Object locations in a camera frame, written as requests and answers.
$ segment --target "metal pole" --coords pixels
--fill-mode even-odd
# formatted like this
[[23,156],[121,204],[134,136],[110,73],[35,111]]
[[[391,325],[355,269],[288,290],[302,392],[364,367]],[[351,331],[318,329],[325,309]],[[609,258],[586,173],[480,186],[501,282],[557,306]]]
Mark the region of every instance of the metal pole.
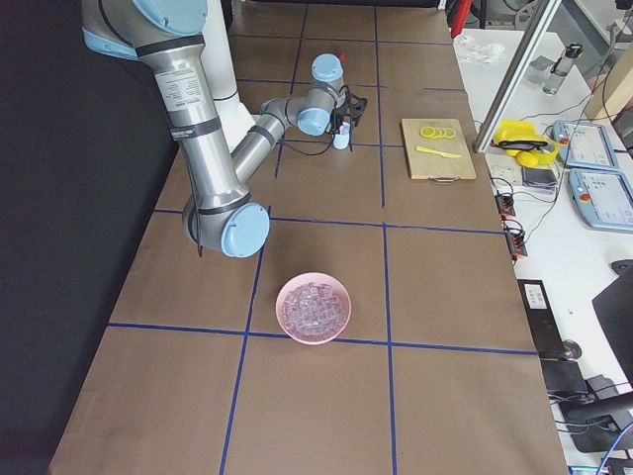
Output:
[[488,148],[510,98],[525,74],[530,58],[534,55],[541,38],[547,32],[547,28],[552,22],[552,18],[554,18],[554,14],[561,2],[562,0],[540,0],[536,6],[536,11],[527,25],[521,43],[519,43],[512,62],[503,77],[497,96],[495,96],[486,119],[479,130],[473,145],[475,151],[482,153]]

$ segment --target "black device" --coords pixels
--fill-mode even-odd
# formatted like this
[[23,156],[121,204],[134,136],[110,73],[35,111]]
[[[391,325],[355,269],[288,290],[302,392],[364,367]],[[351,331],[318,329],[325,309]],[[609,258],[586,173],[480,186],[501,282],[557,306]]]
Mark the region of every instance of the black device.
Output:
[[348,87],[345,89],[345,101],[339,107],[334,109],[330,115],[330,132],[336,134],[340,129],[340,126],[346,120],[349,123],[349,149],[352,150],[351,135],[354,128],[358,126],[360,118],[365,113],[367,108],[367,99],[364,97],[358,97],[352,94]]
[[558,180],[556,175],[549,168],[527,168],[522,167],[523,183],[528,186],[545,187],[555,185]]
[[519,279],[518,288],[539,356],[541,359],[565,359],[565,348],[543,281]]
[[624,272],[633,267],[633,259],[622,259],[611,262],[611,268],[617,275],[622,275]]
[[633,7],[633,0],[615,0],[615,8],[618,10],[628,10]]
[[[633,380],[633,268],[627,269],[592,301],[604,335],[617,358],[625,377]],[[596,376],[588,380],[591,402],[560,404],[565,420],[577,424],[600,423],[572,435],[581,452],[607,450],[633,418],[633,392],[619,394],[613,382]],[[633,433],[625,434],[617,449],[633,448]]]
[[609,458],[604,468],[608,468],[611,475],[629,475],[633,472],[633,460]]

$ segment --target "light blue joint cap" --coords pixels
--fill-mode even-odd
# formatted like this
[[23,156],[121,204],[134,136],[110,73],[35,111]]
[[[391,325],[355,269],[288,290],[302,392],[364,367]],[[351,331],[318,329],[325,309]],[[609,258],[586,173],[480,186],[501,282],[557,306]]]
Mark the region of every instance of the light blue joint cap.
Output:
[[343,66],[334,54],[319,55],[313,61],[313,78],[321,82],[332,82],[343,76]]
[[321,107],[309,107],[299,113],[297,125],[304,134],[320,136],[329,124],[329,113]]
[[138,56],[136,56],[136,51],[133,47],[122,45],[121,43],[116,43],[107,38],[100,37],[99,35],[89,32],[85,28],[82,28],[82,30],[83,41],[86,43],[86,46],[93,51],[99,52],[100,54],[106,54],[108,56],[119,57],[121,59],[138,61]]
[[202,31],[207,21],[207,0],[133,0],[135,7],[164,32],[189,37]]
[[222,252],[229,257],[248,257],[264,245],[270,218],[258,203],[246,203],[235,211],[222,231]]

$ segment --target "small white object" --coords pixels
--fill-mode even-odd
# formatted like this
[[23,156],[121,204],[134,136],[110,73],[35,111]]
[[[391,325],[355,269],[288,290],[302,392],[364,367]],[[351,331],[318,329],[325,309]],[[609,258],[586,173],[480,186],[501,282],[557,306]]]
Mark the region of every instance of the small white object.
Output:
[[543,289],[537,284],[525,284],[525,295],[530,309],[547,309],[547,303],[543,296]]
[[338,134],[334,136],[334,148],[338,148],[339,150],[347,148],[349,145],[349,130],[349,123],[343,122],[338,130]]
[[501,44],[492,43],[489,45],[479,45],[473,37],[460,35],[453,42],[457,59],[462,62],[474,64],[493,64],[503,57],[505,47]]
[[168,112],[185,111],[205,103],[201,78],[193,67],[154,74]]

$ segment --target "white table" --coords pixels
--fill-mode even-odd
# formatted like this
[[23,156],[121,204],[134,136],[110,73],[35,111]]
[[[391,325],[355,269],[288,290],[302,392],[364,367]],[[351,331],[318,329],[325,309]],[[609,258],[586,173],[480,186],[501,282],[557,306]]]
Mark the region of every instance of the white table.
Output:
[[[521,32],[465,30],[477,44],[501,44],[504,55],[493,64],[477,64],[460,61],[460,70],[470,107],[476,121],[482,122],[497,93],[503,75],[521,39]],[[554,33],[544,37],[535,56],[542,54],[555,60],[564,45]],[[555,96],[545,95],[541,88],[526,79],[521,81],[517,92],[504,115],[507,119],[521,119],[542,113],[557,115],[530,119],[539,133],[557,119],[576,120],[588,99],[589,89],[581,74],[574,67]],[[610,138],[616,149],[623,149],[613,130]],[[618,153],[620,168],[633,181],[633,160],[627,153]],[[539,194],[543,199],[551,196]],[[529,233],[537,225],[551,205],[538,202],[526,195],[515,197],[517,219]],[[614,382],[626,381],[602,329],[597,321],[591,299],[608,286],[616,275],[609,263],[614,260],[633,258],[633,234],[597,231],[587,226],[571,199],[567,174],[554,209],[532,234],[527,243],[528,258],[519,259],[515,274],[519,279],[540,279],[544,282],[559,331],[563,339],[576,341],[583,349],[579,365],[585,378],[603,374]],[[629,390],[621,387],[621,392]],[[571,438],[561,434],[561,441],[569,465],[596,466],[601,454],[583,454],[576,450]]]

